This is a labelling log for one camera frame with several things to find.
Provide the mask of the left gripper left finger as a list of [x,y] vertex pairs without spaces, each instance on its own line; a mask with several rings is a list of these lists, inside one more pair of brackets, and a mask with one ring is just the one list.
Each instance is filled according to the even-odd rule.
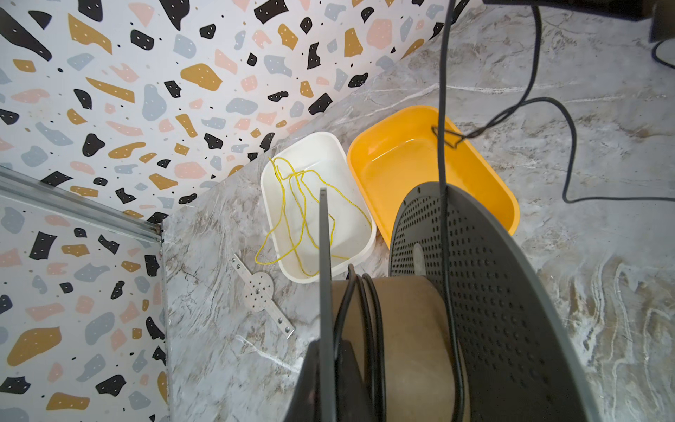
[[321,420],[319,345],[320,342],[315,340],[308,346],[284,422],[316,422]]

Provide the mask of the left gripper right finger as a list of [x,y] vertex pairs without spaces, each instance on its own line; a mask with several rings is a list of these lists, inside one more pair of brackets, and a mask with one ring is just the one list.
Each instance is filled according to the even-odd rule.
[[373,406],[362,380],[352,344],[341,340],[337,356],[337,421],[374,421]]

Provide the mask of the grey cable spool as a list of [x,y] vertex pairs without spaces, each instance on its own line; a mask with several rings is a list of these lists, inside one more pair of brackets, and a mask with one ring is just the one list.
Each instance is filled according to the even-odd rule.
[[328,273],[320,200],[321,420],[353,346],[374,421],[597,421],[569,336],[513,238],[460,188],[426,182],[398,213],[388,274]]

